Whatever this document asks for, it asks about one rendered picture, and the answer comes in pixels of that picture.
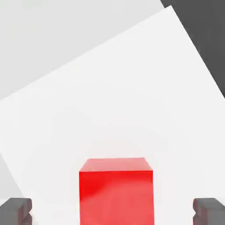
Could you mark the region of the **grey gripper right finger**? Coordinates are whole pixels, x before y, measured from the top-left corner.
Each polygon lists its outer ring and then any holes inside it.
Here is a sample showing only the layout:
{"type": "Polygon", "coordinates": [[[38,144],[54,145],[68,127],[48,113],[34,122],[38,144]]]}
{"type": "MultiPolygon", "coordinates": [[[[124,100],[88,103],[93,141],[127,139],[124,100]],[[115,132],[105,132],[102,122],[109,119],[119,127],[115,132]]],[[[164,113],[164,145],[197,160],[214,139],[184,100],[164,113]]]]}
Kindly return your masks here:
{"type": "Polygon", "coordinates": [[[225,225],[225,206],[216,198],[195,198],[193,209],[193,225],[225,225]]]}

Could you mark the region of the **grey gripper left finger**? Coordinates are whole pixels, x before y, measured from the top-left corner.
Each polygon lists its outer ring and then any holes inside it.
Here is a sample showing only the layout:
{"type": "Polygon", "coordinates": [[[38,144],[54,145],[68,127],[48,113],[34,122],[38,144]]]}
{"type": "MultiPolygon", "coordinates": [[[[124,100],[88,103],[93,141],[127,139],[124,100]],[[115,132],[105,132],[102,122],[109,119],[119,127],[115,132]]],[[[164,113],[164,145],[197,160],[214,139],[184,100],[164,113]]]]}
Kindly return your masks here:
{"type": "Polygon", "coordinates": [[[0,225],[32,225],[32,200],[9,198],[0,206],[0,225]]]}

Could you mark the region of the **small red cube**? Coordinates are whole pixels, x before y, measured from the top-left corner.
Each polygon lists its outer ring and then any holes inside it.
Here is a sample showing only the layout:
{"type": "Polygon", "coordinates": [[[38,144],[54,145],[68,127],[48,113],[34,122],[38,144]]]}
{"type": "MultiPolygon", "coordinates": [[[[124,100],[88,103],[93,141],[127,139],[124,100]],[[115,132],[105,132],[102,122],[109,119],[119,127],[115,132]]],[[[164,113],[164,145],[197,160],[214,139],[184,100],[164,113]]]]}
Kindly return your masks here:
{"type": "Polygon", "coordinates": [[[79,171],[80,225],[155,225],[145,158],[88,159],[79,171]]]}

